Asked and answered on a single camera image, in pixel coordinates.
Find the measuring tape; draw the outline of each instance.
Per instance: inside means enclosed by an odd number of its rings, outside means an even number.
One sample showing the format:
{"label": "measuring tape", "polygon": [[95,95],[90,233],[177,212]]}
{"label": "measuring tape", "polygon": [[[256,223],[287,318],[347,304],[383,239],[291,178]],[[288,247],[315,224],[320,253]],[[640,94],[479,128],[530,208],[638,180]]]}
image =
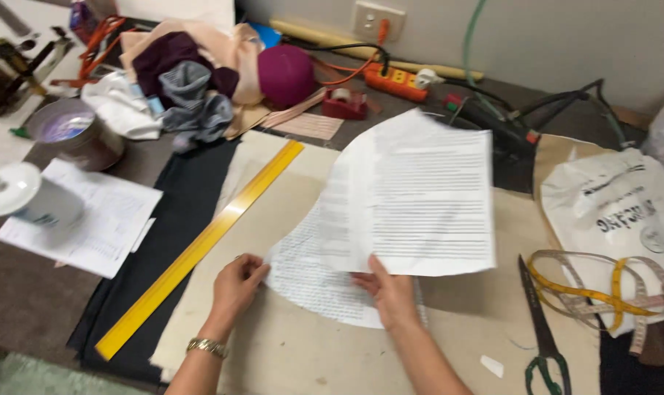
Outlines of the measuring tape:
{"label": "measuring tape", "polygon": [[130,339],[166,297],[186,278],[186,275],[220,241],[274,180],[300,154],[304,146],[288,141],[278,154],[253,180],[220,212],[210,225],[183,251],[149,289],[130,307],[108,333],[95,345],[100,355],[109,361]]}
{"label": "measuring tape", "polygon": [[[591,256],[614,265],[611,282],[612,295],[593,290],[586,290],[581,277],[578,276],[578,274],[575,272],[575,269],[573,268],[573,265],[571,265],[571,263],[566,258],[566,256],[569,255]],[[543,275],[539,274],[539,272],[534,267],[534,261],[539,258],[547,257],[555,259],[562,266],[566,267],[566,270],[568,270],[569,273],[573,276],[573,279],[578,288],[566,287],[561,284],[553,283],[552,281],[548,281]],[[660,295],[649,296],[646,293],[646,285],[644,284],[642,276],[632,270],[630,267],[626,266],[630,261],[642,262],[652,270],[654,275],[659,279],[659,281],[661,281]],[[620,327],[624,313],[635,315],[635,333],[632,338],[632,344],[630,345],[630,353],[634,355],[641,354],[644,348],[644,341],[646,340],[646,317],[656,316],[658,314],[664,313],[664,270],[661,265],[657,264],[654,260],[644,256],[631,256],[616,261],[615,259],[609,258],[608,256],[590,254],[587,252],[569,252],[558,251],[555,249],[542,249],[530,256],[527,262],[527,268],[529,269],[534,279],[537,281],[537,294],[539,295],[539,299],[544,304],[567,317],[584,322],[591,328],[600,330],[598,326],[591,322],[591,320],[595,318],[594,315],[596,313],[615,313],[615,319],[612,326],[607,328],[609,332],[613,332]],[[635,279],[635,299],[633,300],[622,300],[622,271],[626,271],[627,273],[631,274]],[[544,294],[542,293],[543,291],[549,292],[550,294],[556,296],[564,304],[566,309],[563,310],[554,306],[544,297]],[[602,301],[604,304],[596,304],[591,306],[588,304],[587,298]],[[649,307],[663,307],[663,310],[646,310],[646,308]]]}

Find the wall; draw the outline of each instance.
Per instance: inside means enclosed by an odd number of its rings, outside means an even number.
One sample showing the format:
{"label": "wall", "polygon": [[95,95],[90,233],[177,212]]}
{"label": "wall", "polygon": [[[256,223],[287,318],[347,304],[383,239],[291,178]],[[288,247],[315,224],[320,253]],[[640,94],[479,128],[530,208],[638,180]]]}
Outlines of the wall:
{"label": "wall", "polygon": [[[391,55],[461,66],[475,0],[372,1],[407,12]],[[238,3],[259,22],[273,16],[351,35],[354,0]],[[664,0],[490,0],[471,50],[471,67],[504,82],[556,92],[602,76],[613,104],[653,112],[664,101]]]}

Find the gold wristwatch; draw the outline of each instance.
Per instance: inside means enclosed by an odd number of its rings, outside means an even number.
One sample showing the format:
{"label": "gold wristwatch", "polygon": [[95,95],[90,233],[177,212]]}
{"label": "gold wristwatch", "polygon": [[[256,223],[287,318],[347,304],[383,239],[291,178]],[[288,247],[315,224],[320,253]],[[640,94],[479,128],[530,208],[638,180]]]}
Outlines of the gold wristwatch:
{"label": "gold wristwatch", "polygon": [[219,342],[215,342],[214,340],[199,339],[194,337],[191,339],[190,343],[188,343],[186,352],[192,349],[205,350],[211,354],[219,356],[222,359],[227,358],[227,349],[224,347],[224,345],[221,345]]}

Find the scissors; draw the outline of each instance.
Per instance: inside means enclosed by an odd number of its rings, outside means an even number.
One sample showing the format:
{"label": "scissors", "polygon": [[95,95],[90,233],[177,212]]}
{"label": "scissors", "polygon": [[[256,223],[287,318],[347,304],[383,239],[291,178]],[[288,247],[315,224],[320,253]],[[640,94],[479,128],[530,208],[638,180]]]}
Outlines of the scissors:
{"label": "scissors", "polygon": [[[551,395],[571,395],[571,377],[569,376],[569,366],[566,364],[566,360],[559,350],[556,349],[556,343],[554,342],[554,336],[549,329],[549,324],[547,323],[546,317],[544,317],[544,310],[542,310],[542,304],[539,301],[539,296],[537,295],[537,289],[535,289],[534,284],[532,283],[532,278],[527,270],[527,266],[524,264],[522,256],[517,260],[519,264],[519,273],[520,278],[522,279],[522,286],[524,287],[524,294],[527,296],[527,304],[529,305],[529,312],[532,315],[532,324],[534,324],[534,332],[537,335],[537,346],[539,348],[539,354],[534,357],[534,359],[527,365],[527,369],[524,371],[524,378],[527,385],[528,395],[533,395],[532,393],[532,379],[534,378],[534,369],[539,368],[539,373],[541,373],[542,378],[544,379],[547,389]],[[561,391],[561,387],[555,383],[551,376],[549,375],[549,367],[547,365],[548,358],[552,358],[559,365],[561,371],[561,376],[564,381],[564,390]]]}

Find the purple fabric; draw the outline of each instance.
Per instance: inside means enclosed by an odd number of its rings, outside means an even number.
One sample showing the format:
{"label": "purple fabric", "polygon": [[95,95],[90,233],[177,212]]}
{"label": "purple fabric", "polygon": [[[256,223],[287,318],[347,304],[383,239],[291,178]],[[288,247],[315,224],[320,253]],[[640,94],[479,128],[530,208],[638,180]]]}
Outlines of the purple fabric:
{"label": "purple fabric", "polygon": [[210,71],[209,89],[217,89],[221,94],[231,98],[239,82],[239,73],[226,67],[215,70],[213,64],[198,54],[198,45],[185,31],[172,31],[149,44],[146,49],[132,61],[136,72],[136,81],[145,97],[157,95],[168,109],[175,104],[163,94],[158,76],[170,71],[184,60],[200,63]]}
{"label": "purple fabric", "polygon": [[277,107],[302,102],[317,89],[310,57],[292,45],[278,45],[259,54],[261,92]]}

